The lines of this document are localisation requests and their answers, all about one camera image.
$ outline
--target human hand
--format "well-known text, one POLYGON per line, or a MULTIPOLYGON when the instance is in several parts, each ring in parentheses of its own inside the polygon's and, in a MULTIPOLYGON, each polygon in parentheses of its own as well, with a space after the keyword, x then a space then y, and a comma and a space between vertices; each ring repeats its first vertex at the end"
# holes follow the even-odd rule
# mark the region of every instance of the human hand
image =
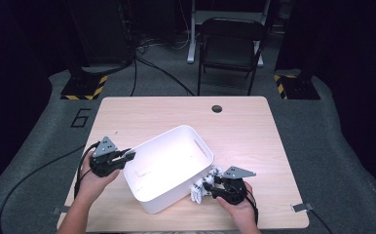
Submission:
POLYGON ((81 170, 81 184, 76 199, 83 200, 91 205, 103 192, 106 185, 112 182, 119 174, 119 169, 106 177, 99 177, 91 171, 90 161, 93 152, 85 156, 81 170))
MULTIPOLYGON (((247 182, 244 182, 247 193, 247 197, 252 201, 252 187, 247 182)), ((218 204, 227 211, 234 223, 237 225, 241 233, 261 233, 257 224, 255 223, 254 207, 244 199, 238 205, 231 205, 225 201, 222 197, 217 197, 218 204)))

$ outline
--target dark wall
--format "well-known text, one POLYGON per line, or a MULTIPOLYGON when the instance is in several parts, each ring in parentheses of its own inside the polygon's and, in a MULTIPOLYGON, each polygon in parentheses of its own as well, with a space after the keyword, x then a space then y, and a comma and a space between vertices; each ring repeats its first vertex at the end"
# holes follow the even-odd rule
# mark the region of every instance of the dark wall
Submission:
MULTIPOLYGON (((174 35, 185 31, 186 24, 191 28, 191 0, 132 0, 131 11, 137 23, 142 24, 141 30, 148 29, 169 39, 174 35)), ((228 11, 228 12, 263 12, 265 0, 197 0, 198 11, 228 11)))
POLYGON ((64 69, 38 2, 0 0, 0 175, 49 101, 48 77, 64 69))
POLYGON ((308 66, 330 88, 343 135, 376 177, 376 2, 297 0, 276 69, 308 66), (314 51, 315 64, 307 62, 314 51))

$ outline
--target yellow and black striped tape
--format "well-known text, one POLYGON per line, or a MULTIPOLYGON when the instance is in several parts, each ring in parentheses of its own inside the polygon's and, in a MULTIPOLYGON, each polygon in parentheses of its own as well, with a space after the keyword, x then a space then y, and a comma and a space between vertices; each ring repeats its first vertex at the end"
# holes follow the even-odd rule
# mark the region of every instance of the yellow and black striped tape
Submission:
POLYGON ((294 75, 274 75, 274 80, 276 81, 280 96, 282 97, 282 99, 287 99, 287 94, 285 93, 284 87, 282 86, 282 77, 286 77, 286 78, 297 78, 297 77, 294 75))
POLYGON ((60 99, 72 99, 72 100, 75 100, 75 99, 97 99, 99 97, 100 93, 102 93, 103 86, 105 85, 105 82, 106 82, 107 79, 108 79, 107 76, 104 76, 100 79, 99 84, 97 85, 96 91, 91 96, 60 96, 60 99))

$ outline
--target white plastic bin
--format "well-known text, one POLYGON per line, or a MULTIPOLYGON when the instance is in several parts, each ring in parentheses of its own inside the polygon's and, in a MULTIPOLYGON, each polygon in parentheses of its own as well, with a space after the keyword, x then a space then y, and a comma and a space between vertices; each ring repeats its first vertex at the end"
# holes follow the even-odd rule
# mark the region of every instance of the white plastic bin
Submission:
POLYGON ((213 154, 193 128, 182 125, 140 144, 123 173, 133 196, 155 214, 191 192, 210 171, 213 154))

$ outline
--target table top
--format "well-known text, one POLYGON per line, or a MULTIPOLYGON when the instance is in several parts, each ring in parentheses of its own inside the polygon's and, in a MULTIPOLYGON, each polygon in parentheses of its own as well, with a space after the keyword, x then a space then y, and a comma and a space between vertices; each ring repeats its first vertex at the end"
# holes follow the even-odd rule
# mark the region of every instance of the table top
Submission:
MULTIPOLYGON (((120 149, 133 148, 180 125, 191 126, 214 154, 216 167, 256 172, 253 187, 260 229, 305 228, 302 203, 279 132, 264 97, 106 97, 94 120, 87 146, 109 137, 120 149), (212 107, 222 111, 215 113, 212 107)), ((73 202, 73 182, 65 206, 73 202)), ((60 226, 65 214, 61 214, 60 226)), ((123 173, 94 202, 88 232, 217 231, 237 229, 210 196, 201 204, 186 196, 158 214, 146 213, 123 173)))

